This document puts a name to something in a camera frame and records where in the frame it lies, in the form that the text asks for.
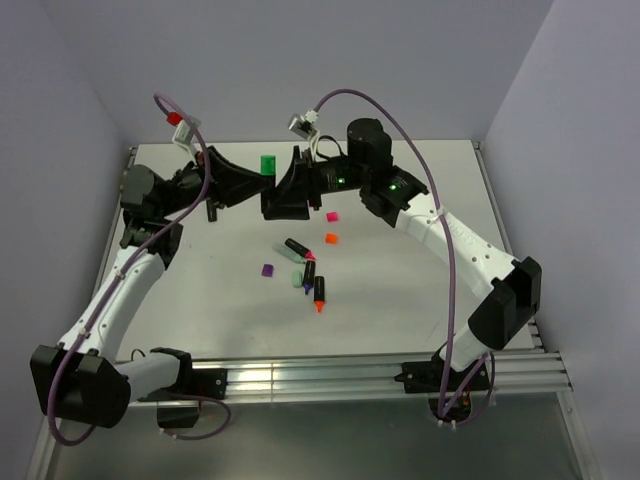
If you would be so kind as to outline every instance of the marker with red cap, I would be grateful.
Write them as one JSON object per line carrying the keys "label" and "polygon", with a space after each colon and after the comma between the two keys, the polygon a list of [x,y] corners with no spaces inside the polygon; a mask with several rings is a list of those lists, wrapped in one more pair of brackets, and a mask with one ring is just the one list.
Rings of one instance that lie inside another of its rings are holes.
{"label": "marker with red cap", "polygon": [[306,258],[307,260],[316,259],[316,257],[313,256],[313,253],[311,253],[311,250],[309,250],[307,247],[305,247],[301,243],[296,242],[293,238],[287,238],[284,244],[287,247],[289,247],[291,250],[296,252],[298,255],[300,255],[301,257]]}
{"label": "marker with red cap", "polygon": [[304,277],[302,277],[302,286],[304,287],[304,294],[309,295],[309,292],[313,288],[313,279],[316,275],[316,262],[313,260],[307,260],[307,265],[304,267]]}
{"label": "marker with red cap", "polygon": [[316,277],[313,283],[313,303],[316,304],[318,313],[324,307],[324,277]]}

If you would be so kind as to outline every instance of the cable connector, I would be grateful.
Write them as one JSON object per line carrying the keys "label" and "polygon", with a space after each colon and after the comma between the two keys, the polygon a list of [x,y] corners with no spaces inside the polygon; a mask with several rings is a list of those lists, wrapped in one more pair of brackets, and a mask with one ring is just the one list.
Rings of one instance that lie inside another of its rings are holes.
{"label": "cable connector", "polygon": [[289,120],[289,130],[299,137],[309,140],[320,133],[314,126],[316,120],[318,120],[318,112],[315,110],[309,110],[304,115],[296,113]]}
{"label": "cable connector", "polygon": [[[189,117],[196,127],[200,127],[200,120],[196,117]],[[173,132],[171,143],[178,145],[183,150],[186,150],[189,156],[193,157],[196,154],[196,148],[191,143],[193,141],[193,132],[187,122],[180,120],[176,126],[176,130]]]}

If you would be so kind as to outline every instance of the green cap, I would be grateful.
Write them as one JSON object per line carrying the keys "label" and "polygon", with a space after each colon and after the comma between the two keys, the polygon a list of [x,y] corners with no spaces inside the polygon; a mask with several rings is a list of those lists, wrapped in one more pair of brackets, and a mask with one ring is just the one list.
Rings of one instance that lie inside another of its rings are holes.
{"label": "green cap", "polygon": [[262,155],[260,157],[260,175],[276,174],[276,156]]}

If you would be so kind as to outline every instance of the purple cap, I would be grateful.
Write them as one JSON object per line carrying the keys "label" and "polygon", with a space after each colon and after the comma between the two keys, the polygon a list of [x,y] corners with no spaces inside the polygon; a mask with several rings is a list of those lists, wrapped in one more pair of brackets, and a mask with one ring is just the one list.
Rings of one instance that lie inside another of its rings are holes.
{"label": "purple cap", "polygon": [[262,267],[262,276],[263,277],[273,277],[273,265],[265,263]]}

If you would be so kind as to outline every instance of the gray wall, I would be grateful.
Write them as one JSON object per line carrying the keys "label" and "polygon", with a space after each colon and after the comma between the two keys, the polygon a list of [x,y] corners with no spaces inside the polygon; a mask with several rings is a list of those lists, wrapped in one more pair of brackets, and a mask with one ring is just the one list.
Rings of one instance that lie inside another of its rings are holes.
{"label": "gray wall", "polygon": [[125,150],[42,6],[0,15],[0,478],[23,478],[42,422],[29,370],[86,305]]}
{"label": "gray wall", "polygon": [[556,0],[484,145],[601,467],[640,467],[640,3]]}
{"label": "gray wall", "polygon": [[[166,142],[155,90],[201,117],[209,140],[256,141],[291,140],[291,114],[343,86],[414,138],[480,140],[552,0],[42,2],[130,138]],[[322,128],[344,136],[367,114],[335,102]]]}

